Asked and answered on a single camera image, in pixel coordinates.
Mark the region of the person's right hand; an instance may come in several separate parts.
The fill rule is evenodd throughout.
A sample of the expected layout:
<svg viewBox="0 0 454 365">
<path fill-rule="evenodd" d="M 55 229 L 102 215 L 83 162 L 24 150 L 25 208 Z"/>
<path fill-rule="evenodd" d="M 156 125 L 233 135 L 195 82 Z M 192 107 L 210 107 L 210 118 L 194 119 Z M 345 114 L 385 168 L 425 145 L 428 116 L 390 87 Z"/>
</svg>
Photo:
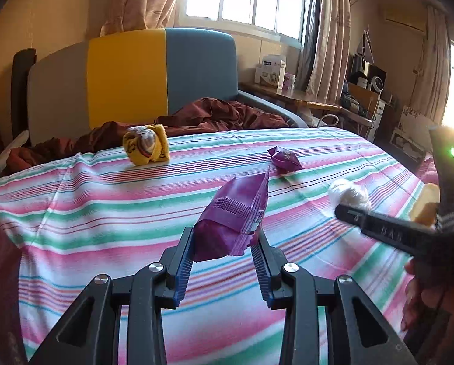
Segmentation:
<svg viewBox="0 0 454 365">
<path fill-rule="evenodd" d="M 423 317 L 423 306 L 436 310 L 438 303 L 440 303 L 440 309 L 450 314 L 446 333 L 438 346 L 438 350 L 443 352 L 454 344 L 454 286 L 449 288 L 423 288 L 416 276 L 415 266 L 414 259 L 411 259 L 404 266 L 405 271 L 412 276 L 412 279 L 405 288 L 406 299 L 400 329 L 407 331 L 410 327 L 415 326 L 417 321 Z"/>
</svg>

